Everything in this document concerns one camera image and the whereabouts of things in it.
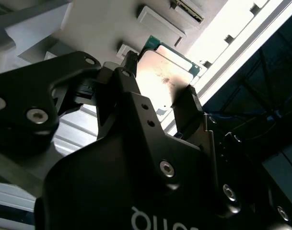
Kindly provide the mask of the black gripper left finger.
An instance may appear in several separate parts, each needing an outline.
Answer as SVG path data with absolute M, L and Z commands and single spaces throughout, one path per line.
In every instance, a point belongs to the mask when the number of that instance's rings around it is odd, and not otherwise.
M 138 56 L 110 70 L 77 51 L 0 74 L 0 177 L 28 192 L 43 191 L 51 169 L 64 157 L 52 138 L 62 115 L 79 107 L 79 86 L 89 81 L 99 131 L 144 144 L 154 159 L 165 134 L 150 100 L 135 80 Z

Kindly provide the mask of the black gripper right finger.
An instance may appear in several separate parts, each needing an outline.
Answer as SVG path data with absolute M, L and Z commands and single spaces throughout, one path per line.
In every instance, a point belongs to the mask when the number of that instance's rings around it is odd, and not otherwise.
M 262 165 L 263 144 L 225 132 L 187 86 L 172 108 L 182 140 L 199 148 L 193 210 L 201 229 L 292 230 L 292 203 Z

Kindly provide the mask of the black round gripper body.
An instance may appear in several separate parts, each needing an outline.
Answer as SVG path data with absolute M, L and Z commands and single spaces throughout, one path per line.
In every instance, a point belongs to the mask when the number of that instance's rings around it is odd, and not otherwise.
M 251 230 L 241 204 L 234 213 L 215 193 L 198 147 L 171 136 L 154 159 L 144 144 L 120 135 L 61 159 L 35 203 L 37 230 Z

